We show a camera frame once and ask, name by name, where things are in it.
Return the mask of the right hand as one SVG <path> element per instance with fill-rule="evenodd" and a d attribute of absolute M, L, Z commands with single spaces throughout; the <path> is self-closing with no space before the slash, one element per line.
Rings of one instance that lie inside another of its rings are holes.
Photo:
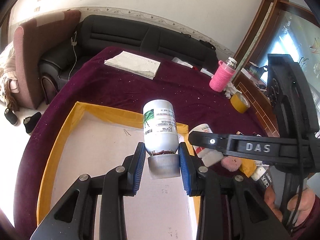
<path fill-rule="evenodd" d="M 276 208 L 274 204 L 275 200 L 276 200 L 275 192 L 273 188 L 269 186 L 265 191 L 264 201 L 268 205 L 268 207 L 272 210 L 272 212 L 275 214 L 275 216 L 278 218 L 278 220 L 281 222 L 283 220 L 283 214 L 279 209 Z M 297 200 L 298 200 L 298 195 L 295 195 L 289 200 L 287 204 L 287 209 L 289 211 L 293 211 L 295 209 Z M 303 191 L 300 204 L 298 207 L 299 215 L 295 223 L 295 226 L 299 226 L 307 219 L 307 217 L 310 215 L 310 212 L 313 208 L 315 200 L 316 200 L 316 195 L 312 191 L 312 189 L 307 188 L 306 190 Z"/>

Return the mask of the maroon sleeved forearm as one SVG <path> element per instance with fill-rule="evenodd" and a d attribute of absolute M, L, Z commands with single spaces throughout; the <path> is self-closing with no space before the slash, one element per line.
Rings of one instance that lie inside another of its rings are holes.
<path fill-rule="evenodd" d="M 298 210 L 300 214 L 291 239 L 319 239 L 319 198 L 303 197 Z"/>

